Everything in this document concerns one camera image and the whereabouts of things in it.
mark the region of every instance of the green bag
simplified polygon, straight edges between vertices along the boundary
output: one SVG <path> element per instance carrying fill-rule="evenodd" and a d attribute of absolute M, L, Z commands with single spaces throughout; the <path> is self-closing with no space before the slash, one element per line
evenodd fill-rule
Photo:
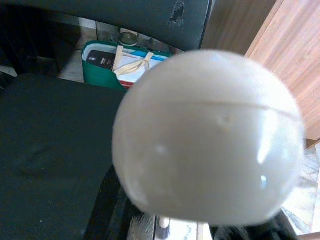
<path fill-rule="evenodd" d="M 92 65 L 91 63 L 86 61 L 87 60 L 86 56 L 88 56 L 91 50 L 106 52 L 105 49 L 108 49 L 109 52 L 116 53 L 117 46 L 118 45 L 113 42 L 104 42 L 104 41 L 97 41 L 97 40 L 89 41 L 85 44 L 82 50 L 82 69 L 83 69 L 84 83 L 127 91 L 118 81 L 116 74 L 114 74 L 111 70 Z M 147 49 L 138 48 L 138 47 L 126 46 L 125 48 L 129 50 L 144 52 L 144 53 L 150 52 Z M 165 56 L 165 57 L 170 56 L 169 54 L 162 53 L 162 52 L 153 52 L 153 53 L 159 56 Z"/>

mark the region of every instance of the black cushion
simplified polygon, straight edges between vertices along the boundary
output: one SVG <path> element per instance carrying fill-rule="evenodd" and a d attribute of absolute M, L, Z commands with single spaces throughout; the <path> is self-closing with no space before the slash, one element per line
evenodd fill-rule
<path fill-rule="evenodd" d="M 0 239 L 82 239 L 124 93 L 20 75 L 0 95 Z"/>

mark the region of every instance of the floor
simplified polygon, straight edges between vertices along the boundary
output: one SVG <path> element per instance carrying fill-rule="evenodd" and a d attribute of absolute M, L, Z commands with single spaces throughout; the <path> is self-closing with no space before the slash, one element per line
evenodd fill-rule
<path fill-rule="evenodd" d="M 305 150 L 298 185 L 282 209 L 297 235 L 320 232 L 320 145 Z"/>
<path fill-rule="evenodd" d="M 81 38 L 72 45 L 59 37 L 55 42 L 57 57 L 64 59 L 66 49 L 70 49 L 68 61 L 61 63 L 58 78 L 75 82 L 84 82 L 82 70 L 82 48 L 88 41 L 96 40 L 97 34 L 94 29 L 81 28 Z M 13 76 L 17 74 L 10 67 L 0 66 L 0 71 Z M 297 235 L 320 232 L 320 145 L 305 150 L 302 161 L 301 174 L 297 187 L 293 190 L 288 200 L 283 204 L 282 209 L 289 218 Z"/>

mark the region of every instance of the small bottle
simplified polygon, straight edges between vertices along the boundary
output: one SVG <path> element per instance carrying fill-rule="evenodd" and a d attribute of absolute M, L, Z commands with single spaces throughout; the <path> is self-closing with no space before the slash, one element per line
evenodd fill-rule
<path fill-rule="evenodd" d="M 137 45 L 139 33 L 125 28 L 120 28 L 119 33 L 120 44 L 128 47 L 133 47 Z"/>

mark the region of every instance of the tiled floor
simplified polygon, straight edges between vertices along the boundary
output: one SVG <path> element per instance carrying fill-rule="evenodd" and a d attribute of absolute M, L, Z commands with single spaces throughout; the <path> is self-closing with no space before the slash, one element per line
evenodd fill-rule
<path fill-rule="evenodd" d="M 298 235 L 320 232 L 319 168 L 316 148 L 306 150 L 298 185 L 283 204 L 283 210 Z"/>

